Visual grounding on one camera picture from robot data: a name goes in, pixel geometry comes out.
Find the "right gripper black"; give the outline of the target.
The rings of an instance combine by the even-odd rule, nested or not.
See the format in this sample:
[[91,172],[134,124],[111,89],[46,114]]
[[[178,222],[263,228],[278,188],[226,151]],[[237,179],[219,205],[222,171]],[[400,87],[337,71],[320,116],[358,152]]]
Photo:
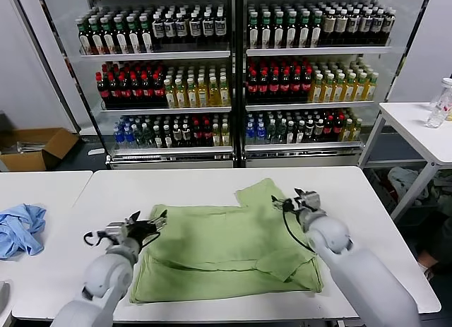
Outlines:
[[283,211],[284,214],[291,213],[298,218],[305,218],[307,215],[306,199],[311,194],[310,191],[303,191],[302,189],[294,188],[297,194],[294,198],[287,198],[280,200],[276,196],[272,195],[272,205],[279,211]]

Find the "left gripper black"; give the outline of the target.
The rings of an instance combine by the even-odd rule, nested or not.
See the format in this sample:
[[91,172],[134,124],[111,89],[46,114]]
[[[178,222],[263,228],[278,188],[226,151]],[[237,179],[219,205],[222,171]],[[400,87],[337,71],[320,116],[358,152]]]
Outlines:
[[125,230],[128,238],[144,241],[154,235],[156,230],[161,230],[167,224],[167,210],[162,211],[161,214],[148,222],[138,222],[140,214],[141,212],[137,211],[125,219]]

